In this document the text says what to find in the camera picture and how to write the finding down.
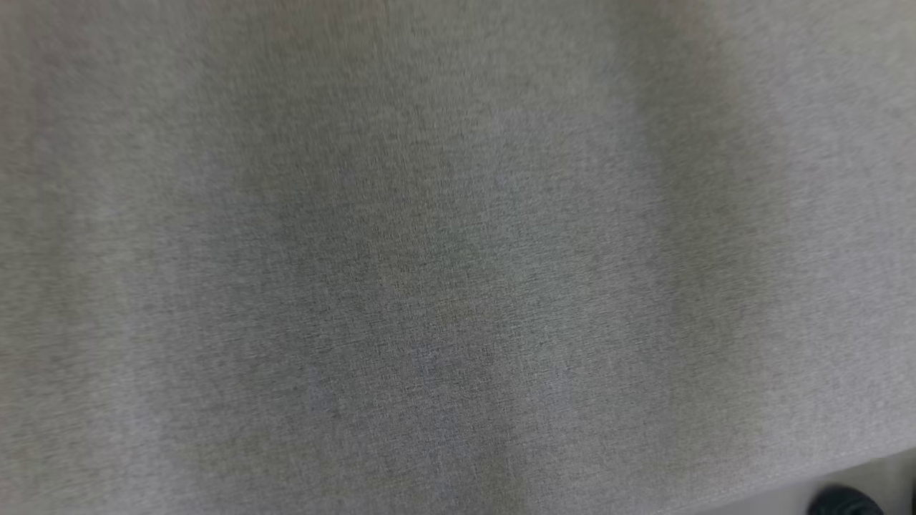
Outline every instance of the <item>light gray floor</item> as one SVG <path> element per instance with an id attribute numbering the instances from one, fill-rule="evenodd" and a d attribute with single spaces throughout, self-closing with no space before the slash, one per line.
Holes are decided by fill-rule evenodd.
<path id="1" fill-rule="evenodd" d="M 911 515 L 911 495 L 916 479 L 916 449 L 868 462 L 809 481 L 771 490 L 704 515 L 803 514 L 821 488 L 840 483 L 871 496 L 887 515 Z"/>

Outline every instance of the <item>black shoe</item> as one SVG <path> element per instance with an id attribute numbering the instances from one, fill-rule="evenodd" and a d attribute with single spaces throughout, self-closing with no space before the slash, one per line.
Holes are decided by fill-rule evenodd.
<path id="1" fill-rule="evenodd" d="M 884 515 L 871 497 L 850 487 L 829 487 L 814 498 L 808 515 Z"/>

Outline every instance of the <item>dark object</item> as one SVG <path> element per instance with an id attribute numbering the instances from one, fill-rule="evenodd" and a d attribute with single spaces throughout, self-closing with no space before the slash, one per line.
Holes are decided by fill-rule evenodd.
<path id="1" fill-rule="evenodd" d="M 837 486 L 818 494 L 808 507 L 808 515 L 884 515 L 884 511 L 855 488 Z"/>

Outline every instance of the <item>gray curtain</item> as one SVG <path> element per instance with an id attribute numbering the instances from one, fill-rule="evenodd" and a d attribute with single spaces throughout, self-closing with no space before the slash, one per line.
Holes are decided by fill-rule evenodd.
<path id="1" fill-rule="evenodd" d="M 0 3 L 0 512 L 701 510 L 915 400 L 911 0 Z"/>

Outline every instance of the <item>cloth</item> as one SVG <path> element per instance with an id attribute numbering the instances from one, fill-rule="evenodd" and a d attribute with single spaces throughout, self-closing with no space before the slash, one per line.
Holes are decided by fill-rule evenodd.
<path id="1" fill-rule="evenodd" d="M 701 510 L 916 446 L 910 0 L 0 3 L 0 512 Z"/>

